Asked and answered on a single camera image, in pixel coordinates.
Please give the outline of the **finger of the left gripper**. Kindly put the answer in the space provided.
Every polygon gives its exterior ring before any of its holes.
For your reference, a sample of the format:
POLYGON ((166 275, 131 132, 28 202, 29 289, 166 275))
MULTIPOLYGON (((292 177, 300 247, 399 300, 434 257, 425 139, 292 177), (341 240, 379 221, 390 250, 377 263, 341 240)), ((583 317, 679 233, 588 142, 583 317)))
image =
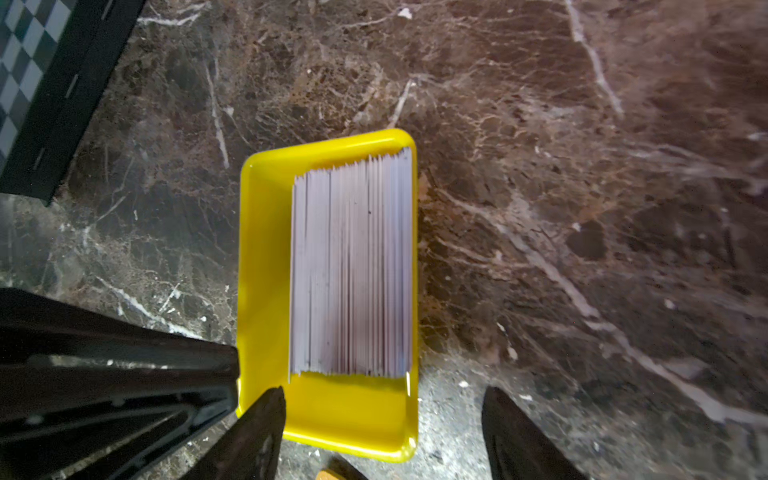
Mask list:
POLYGON ((133 479, 229 415, 237 350, 1 292, 1 475, 133 479))

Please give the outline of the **black white checkerboard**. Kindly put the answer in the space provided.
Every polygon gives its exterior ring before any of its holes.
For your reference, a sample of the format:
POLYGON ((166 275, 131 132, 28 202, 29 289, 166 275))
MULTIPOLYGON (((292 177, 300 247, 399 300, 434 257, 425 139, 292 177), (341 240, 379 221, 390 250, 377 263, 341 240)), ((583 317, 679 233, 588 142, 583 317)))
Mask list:
POLYGON ((2 2, 2 192, 51 202, 144 5, 2 2))

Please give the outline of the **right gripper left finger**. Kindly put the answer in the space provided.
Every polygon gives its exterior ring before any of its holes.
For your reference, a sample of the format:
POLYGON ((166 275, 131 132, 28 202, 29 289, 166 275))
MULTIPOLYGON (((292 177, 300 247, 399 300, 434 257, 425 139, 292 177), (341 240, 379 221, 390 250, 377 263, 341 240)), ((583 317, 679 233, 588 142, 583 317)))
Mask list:
POLYGON ((285 423, 283 388, 270 388, 182 479, 274 479, 285 423))

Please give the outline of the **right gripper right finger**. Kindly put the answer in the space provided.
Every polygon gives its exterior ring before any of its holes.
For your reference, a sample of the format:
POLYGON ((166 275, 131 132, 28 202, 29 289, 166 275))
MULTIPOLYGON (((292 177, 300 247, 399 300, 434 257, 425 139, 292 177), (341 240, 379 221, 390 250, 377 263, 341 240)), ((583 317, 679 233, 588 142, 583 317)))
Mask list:
POLYGON ((485 390, 481 427, 494 480, 588 479, 498 387, 485 390))

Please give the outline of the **yellow leather card holder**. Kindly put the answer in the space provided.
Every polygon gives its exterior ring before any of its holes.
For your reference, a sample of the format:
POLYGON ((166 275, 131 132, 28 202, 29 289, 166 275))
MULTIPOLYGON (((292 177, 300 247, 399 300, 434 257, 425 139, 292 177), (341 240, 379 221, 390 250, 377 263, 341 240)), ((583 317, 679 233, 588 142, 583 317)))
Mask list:
POLYGON ((341 456, 332 457, 317 473, 316 480, 367 480, 367 477, 341 456))

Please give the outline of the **stack of grey cards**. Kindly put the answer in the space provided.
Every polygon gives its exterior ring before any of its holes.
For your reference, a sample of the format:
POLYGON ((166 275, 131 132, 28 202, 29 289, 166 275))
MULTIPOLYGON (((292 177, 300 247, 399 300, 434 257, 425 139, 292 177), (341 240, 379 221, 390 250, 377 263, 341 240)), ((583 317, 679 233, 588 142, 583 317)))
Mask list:
POLYGON ((413 369, 413 152, 294 181, 289 371, 399 379, 413 369))

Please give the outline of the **yellow plastic card tray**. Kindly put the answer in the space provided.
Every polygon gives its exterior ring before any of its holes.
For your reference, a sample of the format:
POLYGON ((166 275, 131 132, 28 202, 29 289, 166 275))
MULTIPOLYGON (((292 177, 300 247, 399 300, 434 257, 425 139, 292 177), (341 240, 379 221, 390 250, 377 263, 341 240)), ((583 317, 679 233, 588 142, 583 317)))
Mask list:
POLYGON ((286 440, 390 463, 417 450, 417 369, 403 379, 290 375, 289 276, 292 184, 307 171, 414 150, 393 128, 268 150, 241 171, 236 347, 239 402, 248 408, 268 389, 286 400, 286 440))

